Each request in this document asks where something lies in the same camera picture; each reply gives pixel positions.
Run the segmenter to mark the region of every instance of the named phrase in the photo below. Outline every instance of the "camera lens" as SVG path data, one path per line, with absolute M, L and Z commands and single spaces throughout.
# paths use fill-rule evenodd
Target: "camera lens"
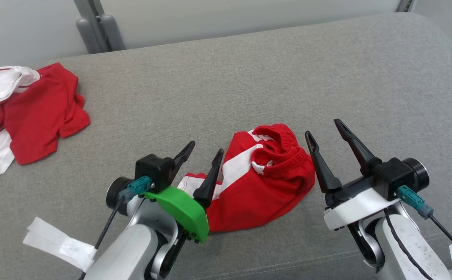
M 417 161 L 414 158 L 406 158 L 402 162 L 409 165 L 409 167 L 411 167 L 415 172 L 414 175 L 415 182 L 412 188 L 413 191 L 419 192 L 420 190 L 426 188 L 430 184 L 430 177 L 428 176 L 428 171 L 420 161 Z
M 114 209 L 117 205 L 117 201 L 119 200 L 119 193 L 123 191 L 125 188 L 128 187 L 128 184 L 130 184 L 132 179 L 126 178 L 126 177 L 119 177 L 110 184 L 109 189 L 107 190 L 107 198 L 105 199 L 105 203 L 110 209 Z M 121 207 L 119 207 L 119 213 L 127 216 L 128 210 L 126 209 L 125 205 L 127 204 L 126 201 L 122 203 Z

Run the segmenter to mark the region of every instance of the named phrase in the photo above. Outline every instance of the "green gripper part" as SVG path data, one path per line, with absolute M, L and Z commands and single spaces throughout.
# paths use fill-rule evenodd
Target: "green gripper part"
M 205 210 L 187 193 L 173 186 L 160 193 L 145 192 L 145 198 L 155 199 L 183 228 L 192 239 L 205 243 L 208 236 L 208 220 Z

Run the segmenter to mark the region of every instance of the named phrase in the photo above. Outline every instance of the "gray couch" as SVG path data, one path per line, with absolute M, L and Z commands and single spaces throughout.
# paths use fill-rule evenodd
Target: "gray couch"
M 44 62 L 32 67 L 52 63 Z M 60 59 L 79 77 L 92 123 L 60 140 L 38 163 L 0 176 L 0 280 L 75 280 L 80 271 L 22 244 L 38 216 L 95 243 L 110 209 L 105 191 L 134 162 L 172 156 L 189 140 L 187 172 L 205 172 L 236 131 L 285 123 L 307 148 L 317 138 L 343 182 L 359 176 L 339 117 L 383 159 L 414 157 L 431 184 L 421 195 L 452 233 L 452 44 L 429 20 L 383 14 Z M 347 230 L 329 231 L 318 184 L 290 213 L 264 227 L 187 243 L 169 279 L 372 279 Z M 451 268 L 448 239 L 412 216 Z M 117 216 L 106 250 L 128 218 Z

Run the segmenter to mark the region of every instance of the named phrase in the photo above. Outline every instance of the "red and white clothing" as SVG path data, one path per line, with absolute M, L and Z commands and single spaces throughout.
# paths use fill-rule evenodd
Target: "red and white clothing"
M 20 165 L 55 152 L 59 136 L 69 137 L 90 123 L 74 74 L 59 63 L 37 73 L 38 81 L 16 87 L 0 101 L 0 132 L 9 133 L 9 148 Z
M 0 102 L 8 99 L 14 92 L 24 92 L 39 78 L 40 74 L 29 67 L 0 67 Z
M 207 209 L 212 232 L 265 225 L 292 210 L 315 183 L 311 157 L 285 124 L 235 133 L 222 173 Z M 186 174 L 178 188 L 193 196 L 205 177 Z

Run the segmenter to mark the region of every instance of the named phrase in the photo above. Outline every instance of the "red t-shirt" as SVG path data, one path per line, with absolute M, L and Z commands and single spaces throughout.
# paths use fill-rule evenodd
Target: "red t-shirt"
M 59 63 L 37 71 L 39 81 L 0 102 L 0 130 L 10 133 L 10 148 L 20 165 L 57 151 L 59 136 L 69 137 L 90 123 L 74 74 Z

